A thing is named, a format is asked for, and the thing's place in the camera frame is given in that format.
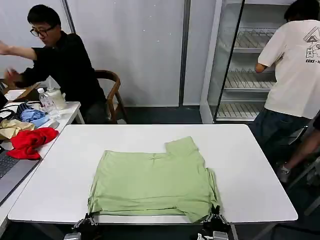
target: blue cloth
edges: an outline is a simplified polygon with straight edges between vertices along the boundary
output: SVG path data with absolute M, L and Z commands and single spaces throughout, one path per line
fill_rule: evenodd
M 33 108 L 28 106 L 25 102 L 21 103 L 16 110 L 16 115 L 20 118 L 21 113 L 26 109 L 33 109 Z
M 48 122 L 50 119 L 46 117 L 46 114 L 42 111 L 38 111 L 35 109 L 26 109 L 24 110 L 20 118 L 22 122 L 32 123 L 36 128 Z

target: white table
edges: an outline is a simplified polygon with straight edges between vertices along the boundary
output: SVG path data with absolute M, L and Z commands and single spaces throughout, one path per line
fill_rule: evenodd
M 9 103 L 8 106 L 9 105 L 17 105 L 17 104 L 19 104 L 19 103 L 12 102 L 12 103 Z M 81 113 L 79 112 L 79 108 L 80 108 L 79 102 L 68 102 L 67 108 L 60 111 L 61 118 L 58 120 L 58 122 L 60 124 L 56 128 L 56 130 L 59 133 L 62 132 L 62 130 L 65 128 L 66 125 L 71 124 L 74 119 L 76 119 L 77 122 L 84 124 Z M 16 111 L 17 107 L 15 107 L 15 108 L 10 107 L 9 109 Z M 52 140 L 51 142 L 49 142 L 39 148 L 39 154 L 42 158 L 44 158 L 46 156 L 46 154 L 48 153 L 49 149 L 52 147 L 52 145 L 54 144 L 56 139 L 57 139 L 57 137 L 54 140 Z M 9 148 L 12 148 L 12 144 L 11 143 L 4 144 L 3 147 L 5 149 L 9 150 Z M 32 175 L 35 173 L 38 166 L 36 166 L 33 169 L 33 171 L 19 184 L 19 186 L 11 193 L 11 195 L 0 206 L 0 237 L 4 233 L 4 231 L 6 230 L 6 227 L 8 225 L 7 216 L 8 216 L 10 209 L 15 204 L 19 195 L 21 194 L 21 192 L 23 191 L 23 189 L 25 188 L 25 186 L 29 182 Z
M 73 224 L 83 218 L 104 150 L 165 152 L 164 143 L 191 136 L 216 174 L 228 222 L 295 221 L 298 215 L 246 125 L 69 125 L 11 209 L 26 223 Z M 101 216 L 100 223 L 184 224 L 185 216 Z

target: wire rack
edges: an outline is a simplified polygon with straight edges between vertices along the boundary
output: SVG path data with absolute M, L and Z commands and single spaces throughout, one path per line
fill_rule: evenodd
M 221 103 L 217 121 L 253 121 L 263 109 L 264 103 Z
M 226 90 L 270 90 L 276 83 L 273 72 L 257 74 L 252 69 L 229 71 L 224 89 Z
M 275 31 L 270 28 L 239 28 L 234 48 L 263 49 Z

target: red cloth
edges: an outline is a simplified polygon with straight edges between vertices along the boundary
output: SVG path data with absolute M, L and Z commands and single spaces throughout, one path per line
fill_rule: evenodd
M 41 157 L 36 148 L 49 143 L 58 134 L 52 127 L 20 131 L 10 139 L 14 149 L 6 154 L 15 159 L 38 160 Z

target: chair backrest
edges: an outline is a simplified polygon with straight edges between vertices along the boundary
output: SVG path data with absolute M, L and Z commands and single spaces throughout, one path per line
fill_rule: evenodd
M 109 79 L 114 82 L 120 82 L 120 78 L 118 77 L 117 74 L 115 74 L 112 71 L 107 71 L 107 70 L 95 70 L 95 77 L 97 79 Z

